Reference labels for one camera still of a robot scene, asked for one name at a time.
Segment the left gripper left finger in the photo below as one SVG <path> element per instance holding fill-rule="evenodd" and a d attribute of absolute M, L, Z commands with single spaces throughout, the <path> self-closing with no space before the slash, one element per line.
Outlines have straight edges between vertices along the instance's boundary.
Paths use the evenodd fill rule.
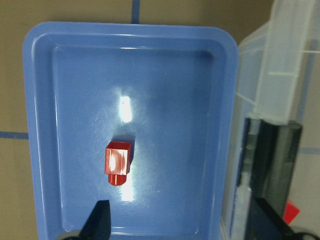
<path fill-rule="evenodd" d="M 109 240 L 111 237 L 111 209 L 109 200 L 96 202 L 80 231 L 62 233 L 57 240 Z"/>

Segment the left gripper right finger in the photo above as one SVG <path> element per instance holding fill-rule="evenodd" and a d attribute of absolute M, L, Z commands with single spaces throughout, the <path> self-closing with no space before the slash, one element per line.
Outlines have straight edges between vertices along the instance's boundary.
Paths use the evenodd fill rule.
<path fill-rule="evenodd" d="M 248 236 L 254 240 L 318 240 L 316 234 L 295 232 L 264 199 L 252 201 L 248 219 Z"/>

